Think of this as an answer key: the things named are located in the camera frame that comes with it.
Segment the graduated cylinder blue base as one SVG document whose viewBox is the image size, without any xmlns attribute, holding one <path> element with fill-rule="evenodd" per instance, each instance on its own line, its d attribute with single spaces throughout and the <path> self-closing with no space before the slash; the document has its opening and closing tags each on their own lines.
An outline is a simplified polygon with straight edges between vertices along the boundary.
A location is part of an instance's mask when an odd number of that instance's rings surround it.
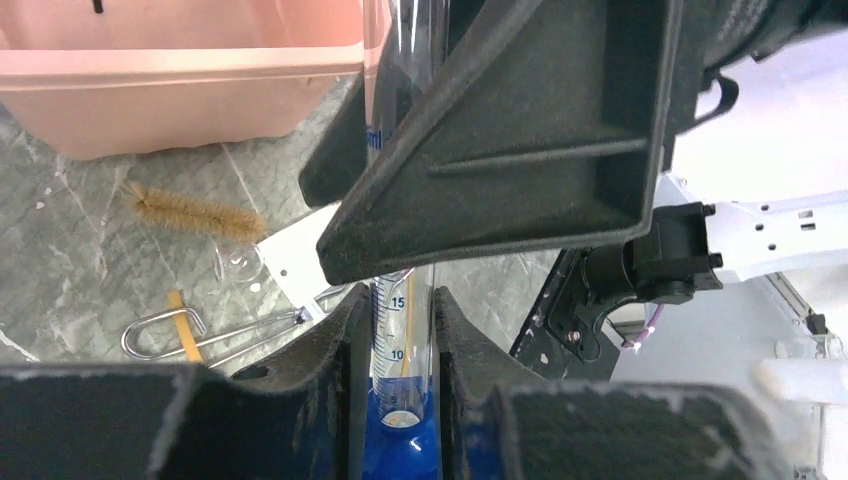
<svg viewBox="0 0 848 480">
<path fill-rule="evenodd" d="M 447 1 L 364 4 L 367 160 L 386 150 L 411 106 L 444 62 Z M 373 343 L 363 476 L 437 479 L 431 293 L 435 269 L 372 278 Z"/>
</svg>

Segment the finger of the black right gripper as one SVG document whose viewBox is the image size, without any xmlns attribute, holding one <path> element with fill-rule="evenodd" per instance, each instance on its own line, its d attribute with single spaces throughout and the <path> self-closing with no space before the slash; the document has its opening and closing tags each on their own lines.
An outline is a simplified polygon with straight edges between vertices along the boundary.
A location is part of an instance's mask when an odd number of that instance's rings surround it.
<svg viewBox="0 0 848 480">
<path fill-rule="evenodd" d="M 365 81 L 360 72 L 299 174 L 309 207 L 324 207 L 349 193 L 367 166 L 365 139 Z"/>
<path fill-rule="evenodd" d="M 326 280 L 644 235 L 682 20 L 679 1 L 487 1 L 406 109 L 397 45 L 428 32 L 392 28 L 366 168 L 317 242 Z"/>
</svg>

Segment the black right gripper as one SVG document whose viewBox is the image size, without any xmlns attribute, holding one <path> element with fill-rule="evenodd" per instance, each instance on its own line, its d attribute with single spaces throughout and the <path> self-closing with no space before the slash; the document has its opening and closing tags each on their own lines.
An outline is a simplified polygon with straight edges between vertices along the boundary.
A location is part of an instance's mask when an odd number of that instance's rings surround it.
<svg viewBox="0 0 848 480">
<path fill-rule="evenodd" d="M 738 84 L 721 70 L 746 57 L 847 28 L 845 1 L 686 1 L 672 75 L 662 169 L 672 166 L 676 137 L 727 113 Z"/>
</svg>

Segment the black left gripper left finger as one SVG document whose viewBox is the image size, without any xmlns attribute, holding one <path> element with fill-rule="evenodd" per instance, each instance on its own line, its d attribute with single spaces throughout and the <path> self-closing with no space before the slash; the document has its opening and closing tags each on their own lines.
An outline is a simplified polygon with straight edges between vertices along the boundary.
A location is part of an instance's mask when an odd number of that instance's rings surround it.
<svg viewBox="0 0 848 480">
<path fill-rule="evenodd" d="M 1 370 L 5 479 L 358 479 L 371 301 L 353 287 L 227 377 L 198 363 Z"/>
</svg>

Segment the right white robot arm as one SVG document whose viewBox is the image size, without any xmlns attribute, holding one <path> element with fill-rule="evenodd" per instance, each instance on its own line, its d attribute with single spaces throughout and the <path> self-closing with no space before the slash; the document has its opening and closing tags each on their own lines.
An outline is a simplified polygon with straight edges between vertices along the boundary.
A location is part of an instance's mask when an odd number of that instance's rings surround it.
<svg viewBox="0 0 848 480">
<path fill-rule="evenodd" d="M 339 203 L 324 277 L 556 248 L 536 316 L 591 362 L 622 304 L 722 287 L 714 208 L 653 204 L 699 93 L 722 115 L 724 67 L 846 26 L 843 1 L 367 1 L 362 75 L 300 177 Z"/>
</svg>

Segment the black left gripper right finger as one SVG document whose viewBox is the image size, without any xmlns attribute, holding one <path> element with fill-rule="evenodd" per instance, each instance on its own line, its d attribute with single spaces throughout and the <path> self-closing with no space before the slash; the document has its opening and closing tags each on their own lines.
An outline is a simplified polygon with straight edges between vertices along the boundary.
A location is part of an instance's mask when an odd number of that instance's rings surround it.
<svg viewBox="0 0 848 480">
<path fill-rule="evenodd" d="M 547 380 L 433 294 L 446 479 L 790 479 L 754 403 L 713 385 Z"/>
</svg>

